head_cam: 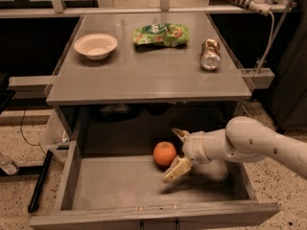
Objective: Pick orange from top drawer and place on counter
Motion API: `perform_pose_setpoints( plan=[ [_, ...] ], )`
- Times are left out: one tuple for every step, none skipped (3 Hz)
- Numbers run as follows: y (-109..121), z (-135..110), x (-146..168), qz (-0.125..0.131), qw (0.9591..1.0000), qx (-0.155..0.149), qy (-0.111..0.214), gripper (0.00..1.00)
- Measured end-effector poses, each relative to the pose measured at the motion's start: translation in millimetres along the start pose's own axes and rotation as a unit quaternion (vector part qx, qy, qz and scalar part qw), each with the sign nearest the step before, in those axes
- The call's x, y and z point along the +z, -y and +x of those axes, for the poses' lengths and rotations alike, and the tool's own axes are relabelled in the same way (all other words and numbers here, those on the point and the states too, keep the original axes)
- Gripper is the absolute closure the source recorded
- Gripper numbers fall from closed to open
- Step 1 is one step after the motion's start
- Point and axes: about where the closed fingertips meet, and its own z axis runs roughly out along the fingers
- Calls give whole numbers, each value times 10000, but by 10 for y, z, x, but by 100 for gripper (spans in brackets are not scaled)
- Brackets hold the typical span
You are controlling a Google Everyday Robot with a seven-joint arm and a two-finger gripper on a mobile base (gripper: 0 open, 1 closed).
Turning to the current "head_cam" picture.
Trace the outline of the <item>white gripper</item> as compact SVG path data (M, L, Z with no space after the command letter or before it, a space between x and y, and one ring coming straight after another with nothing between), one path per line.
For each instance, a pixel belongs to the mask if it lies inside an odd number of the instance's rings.
M173 182L188 173L194 165L208 164L223 158L224 131L198 131L189 133L187 130L174 127L172 132L183 142L182 151L185 157L177 156L170 168L161 178L163 183Z

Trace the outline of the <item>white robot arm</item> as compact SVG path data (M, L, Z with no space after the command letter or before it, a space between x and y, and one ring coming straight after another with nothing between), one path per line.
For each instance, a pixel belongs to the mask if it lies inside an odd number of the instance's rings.
M177 156L164 173L164 183L173 182L193 166L213 160L233 163L258 162L265 156L302 178L307 178L307 144L281 135L246 116L232 118L225 128L189 133L173 128L182 142L183 157Z

